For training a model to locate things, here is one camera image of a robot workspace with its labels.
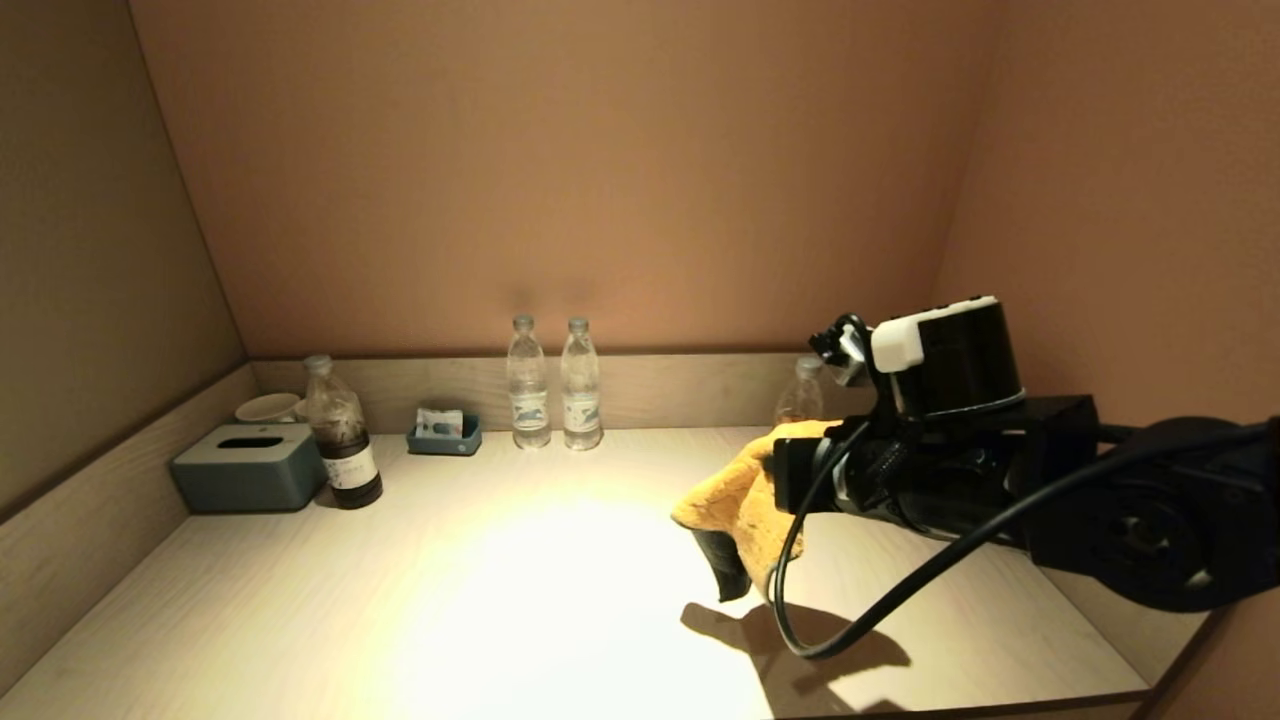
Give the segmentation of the amber tea bottle white cap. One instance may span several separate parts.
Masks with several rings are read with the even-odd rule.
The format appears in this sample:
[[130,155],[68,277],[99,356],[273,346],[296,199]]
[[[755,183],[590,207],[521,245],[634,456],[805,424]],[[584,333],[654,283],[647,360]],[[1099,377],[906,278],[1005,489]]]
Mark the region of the amber tea bottle white cap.
[[824,418],[824,397],[820,388],[823,366],[819,357],[797,359],[794,375],[774,406],[776,425]]

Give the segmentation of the orange microfibre cloth grey underside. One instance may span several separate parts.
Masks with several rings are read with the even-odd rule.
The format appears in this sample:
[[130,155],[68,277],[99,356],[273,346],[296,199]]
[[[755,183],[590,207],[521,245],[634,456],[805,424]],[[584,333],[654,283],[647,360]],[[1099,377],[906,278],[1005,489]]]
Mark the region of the orange microfibre cloth grey underside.
[[692,534],[716,579],[718,601],[753,591],[769,594],[794,516],[774,506],[774,482],[765,469],[777,439],[822,438],[837,421],[794,421],[748,442],[732,460],[696,483],[669,518]]

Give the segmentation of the clear water bottle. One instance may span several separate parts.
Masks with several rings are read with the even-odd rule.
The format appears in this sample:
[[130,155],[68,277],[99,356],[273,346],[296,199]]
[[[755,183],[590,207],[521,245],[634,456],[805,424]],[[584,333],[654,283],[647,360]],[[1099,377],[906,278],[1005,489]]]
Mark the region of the clear water bottle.
[[541,448],[550,442],[547,363],[529,314],[513,318],[506,375],[513,442],[520,448]]
[[586,451],[603,438],[599,355],[585,316],[571,316],[568,329],[559,369],[564,443]]

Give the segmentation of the small blue tray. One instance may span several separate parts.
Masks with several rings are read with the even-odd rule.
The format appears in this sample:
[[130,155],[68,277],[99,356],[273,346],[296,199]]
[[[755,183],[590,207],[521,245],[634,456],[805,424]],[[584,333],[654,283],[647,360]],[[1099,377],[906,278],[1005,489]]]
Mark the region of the small blue tray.
[[483,445],[481,419],[476,414],[466,413],[462,423],[462,436],[416,436],[416,429],[404,434],[406,447],[410,455],[416,456],[447,456],[471,457]]

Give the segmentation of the dark liquid bottle white label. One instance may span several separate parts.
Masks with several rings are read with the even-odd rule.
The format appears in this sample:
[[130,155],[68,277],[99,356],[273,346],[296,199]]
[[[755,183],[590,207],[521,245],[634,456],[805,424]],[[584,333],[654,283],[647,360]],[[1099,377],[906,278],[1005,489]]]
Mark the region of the dark liquid bottle white label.
[[303,418],[326,469],[328,484],[340,509],[362,509],[383,493],[362,405],[335,372],[328,355],[303,360],[308,373]]

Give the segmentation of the white ceramic cup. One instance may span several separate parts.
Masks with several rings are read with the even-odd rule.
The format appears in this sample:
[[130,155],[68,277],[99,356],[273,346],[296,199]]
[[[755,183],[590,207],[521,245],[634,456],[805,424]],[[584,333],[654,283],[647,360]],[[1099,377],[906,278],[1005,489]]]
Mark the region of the white ceramic cup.
[[293,393],[270,393],[251,398],[234,410],[242,424],[293,424],[306,423],[303,400]]

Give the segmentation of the grey-blue tissue box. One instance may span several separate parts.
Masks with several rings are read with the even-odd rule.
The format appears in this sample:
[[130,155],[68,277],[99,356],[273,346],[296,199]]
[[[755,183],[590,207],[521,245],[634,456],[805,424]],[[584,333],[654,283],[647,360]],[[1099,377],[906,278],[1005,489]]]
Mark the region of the grey-blue tissue box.
[[178,454],[169,470],[197,515],[296,512],[326,483],[312,433],[300,423],[218,427]]

